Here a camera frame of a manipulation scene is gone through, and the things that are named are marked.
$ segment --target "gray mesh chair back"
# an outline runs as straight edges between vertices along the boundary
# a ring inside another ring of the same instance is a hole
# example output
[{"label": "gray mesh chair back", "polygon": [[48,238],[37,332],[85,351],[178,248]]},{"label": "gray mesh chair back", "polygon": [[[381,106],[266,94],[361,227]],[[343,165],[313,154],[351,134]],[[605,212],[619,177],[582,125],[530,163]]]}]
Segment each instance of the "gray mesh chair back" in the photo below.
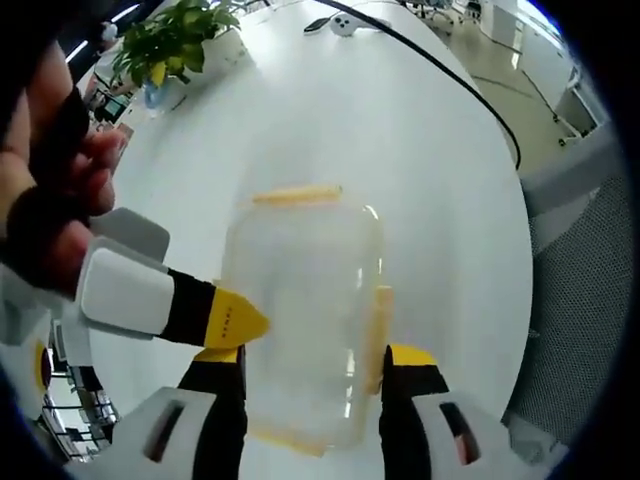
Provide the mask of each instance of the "gray mesh chair back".
[{"label": "gray mesh chair back", "polygon": [[604,386],[622,335],[633,258],[621,155],[605,125],[548,169],[522,179],[534,249],[533,304],[506,420],[512,446],[532,462],[546,447],[518,425],[546,432],[551,446],[568,445]]}]

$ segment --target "white tabletop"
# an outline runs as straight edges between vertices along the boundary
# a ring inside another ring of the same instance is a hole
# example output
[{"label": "white tabletop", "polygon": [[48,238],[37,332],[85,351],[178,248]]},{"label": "white tabletop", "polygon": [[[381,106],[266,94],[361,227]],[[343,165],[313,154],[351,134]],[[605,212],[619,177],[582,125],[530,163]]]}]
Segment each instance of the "white tabletop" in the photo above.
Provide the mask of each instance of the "white tabletop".
[{"label": "white tabletop", "polygon": [[[473,85],[409,11],[362,3]],[[391,340],[432,351],[452,388],[499,417],[520,368],[532,289],[527,213],[505,138],[479,102],[394,39],[328,28],[303,36],[332,12],[306,1],[245,17],[250,59],[174,112],[130,119],[117,202],[171,232],[170,267],[209,279],[220,273],[238,202],[274,187],[342,185],[383,221]],[[121,413],[177,384],[197,351],[96,332],[92,349]]]}]

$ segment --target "transparent plastic box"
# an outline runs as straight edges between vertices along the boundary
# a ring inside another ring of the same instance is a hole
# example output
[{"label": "transparent plastic box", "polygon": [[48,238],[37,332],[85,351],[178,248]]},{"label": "transparent plastic box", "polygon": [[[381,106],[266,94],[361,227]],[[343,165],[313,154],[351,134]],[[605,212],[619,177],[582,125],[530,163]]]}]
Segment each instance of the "transparent plastic box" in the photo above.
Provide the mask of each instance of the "transparent plastic box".
[{"label": "transparent plastic box", "polygon": [[339,190],[305,191],[258,196],[240,212],[221,286],[270,321],[246,346],[249,432],[322,455],[360,440],[371,370],[381,368],[382,227]]}]

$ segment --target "office floor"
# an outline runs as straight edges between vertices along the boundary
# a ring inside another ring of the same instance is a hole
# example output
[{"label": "office floor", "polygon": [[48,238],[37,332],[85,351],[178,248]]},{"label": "office floor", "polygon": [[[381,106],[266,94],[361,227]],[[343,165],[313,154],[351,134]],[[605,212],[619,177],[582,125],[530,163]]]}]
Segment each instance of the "office floor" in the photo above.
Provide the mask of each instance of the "office floor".
[{"label": "office floor", "polygon": [[457,13],[451,15],[456,20],[453,28],[441,17],[424,22],[460,60],[485,99],[514,131],[522,149],[520,173],[534,172],[560,158],[564,148],[570,148],[558,144],[567,132],[553,122],[551,110],[527,76],[513,67],[517,54],[491,41],[479,25],[470,21],[460,25]]}]

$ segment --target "black cable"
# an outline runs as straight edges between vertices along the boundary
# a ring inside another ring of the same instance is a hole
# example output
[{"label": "black cable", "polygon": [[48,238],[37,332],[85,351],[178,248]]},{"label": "black cable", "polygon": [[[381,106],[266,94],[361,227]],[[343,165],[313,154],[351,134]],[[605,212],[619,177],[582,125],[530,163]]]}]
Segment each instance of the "black cable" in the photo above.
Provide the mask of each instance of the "black cable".
[{"label": "black cable", "polygon": [[507,122],[505,122],[505,120],[500,116],[500,114],[498,112],[496,112],[496,110],[489,104],[489,102],[487,102],[482,97],[482,95],[480,95],[478,92],[476,92],[473,89],[473,87],[471,87],[467,82],[462,80],[458,75],[456,75],[453,71],[451,71],[451,69],[449,67],[447,67],[445,64],[443,64],[440,60],[438,60],[436,57],[431,55],[425,49],[423,49],[422,47],[420,47],[416,43],[414,43],[411,40],[409,40],[404,35],[396,32],[393,28],[389,28],[384,23],[380,22],[379,20],[377,20],[377,19],[375,19],[373,17],[370,17],[369,15],[367,15],[365,13],[359,12],[358,10],[355,10],[355,9],[353,9],[351,7],[347,7],[346,5],[343,5],[342,3],[336,2],[334,0],[314,0],[314,1],[316,1],[318,3],[322,3],[322,4],[327,5],[329,7],[335,8],[337,10],[340,10],[340,11],[344,12],[344,13],[348,13],[349,15],[352,15],[353,17],[357,18],[358,20],[361,20],[361,21],[363,21],[365,23],[368,23],[369,25],[372,25],[372,26],[376,27],[381,32],[386,33],[387,35],[389,35],[389,36],[395,38],[396,40],[398,40],[403,45],[406,45],[411,50],[413,50],[414,52],[419,54],[421,57],[429,60],[436,67],[438,67],[440,70],[442,70],[444,73],[446,73],[449,77],[451,77],[456,82],[458,82],[458,84],[462,85],[462,87],[467,92],[469,92],[471,95],[473,95],[476,100],[478,100],[487,110],[489,110],[489,112],[491,112],[491,114],[498,120],[498,122],[500,122],[500,125],[502,125],[502,127],[505,129],[505,131],[507,132],[509,137],[511,137],[511,141],[513,142],[513,146],[514,146],[514,148],[516,150],[516,170],[518,170],[520,168],[520,161],[522,160],[522,154],[520,153],[520,144],[518,143],[518,140],[516,139],[516,136],[513,133],[513,130],[511,130],[511,128],[509,128],[509,125],[507,125]]}]

